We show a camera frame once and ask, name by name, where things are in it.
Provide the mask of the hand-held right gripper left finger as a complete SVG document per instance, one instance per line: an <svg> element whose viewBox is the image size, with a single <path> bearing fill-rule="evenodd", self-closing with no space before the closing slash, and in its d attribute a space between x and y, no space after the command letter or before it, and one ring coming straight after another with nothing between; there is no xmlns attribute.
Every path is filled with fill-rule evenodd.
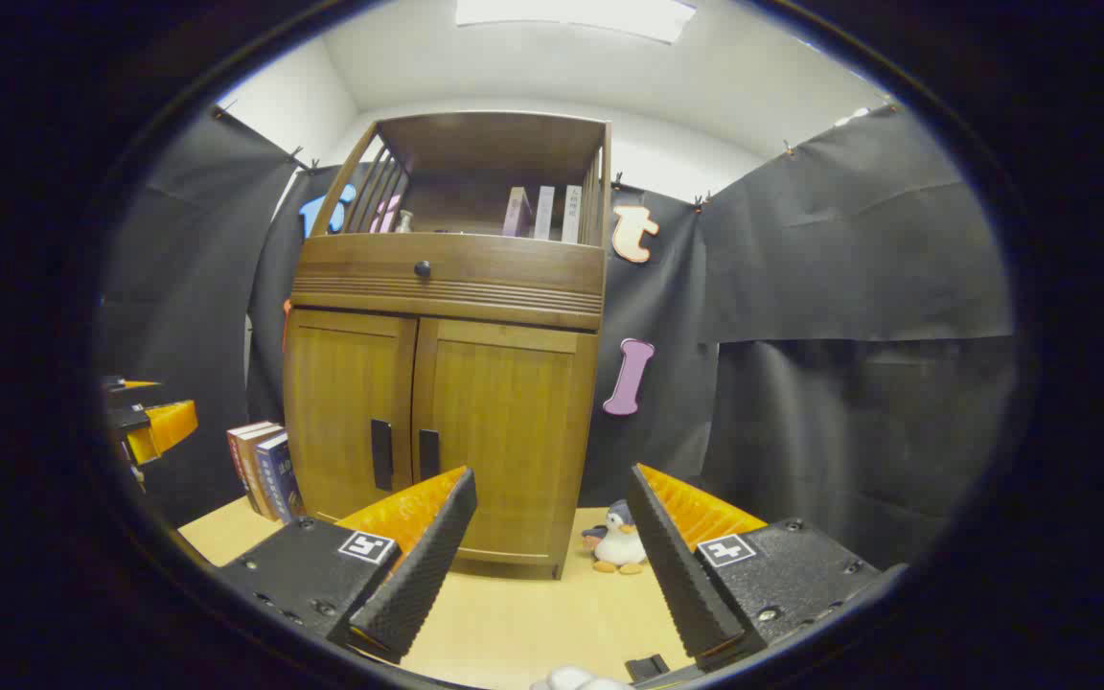
<svg viewBox="0 0 1104 690"><path fill-rule="evenodd" d="M474 484L473 468L457 467L336 523L298 518L217 575L298 630L399 664L473 523Z"/></svg>

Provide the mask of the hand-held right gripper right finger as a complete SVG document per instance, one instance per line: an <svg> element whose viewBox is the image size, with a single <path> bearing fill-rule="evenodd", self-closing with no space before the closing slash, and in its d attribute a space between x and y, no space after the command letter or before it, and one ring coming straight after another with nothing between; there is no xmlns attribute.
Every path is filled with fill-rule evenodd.
<svg viewBox="0 0 1104 690"><path fill-rule="evenodd" d="M704 671L796 643L906 572L877 567L802 517L763 521L643 464L627 501L680 643Z"/></svg>

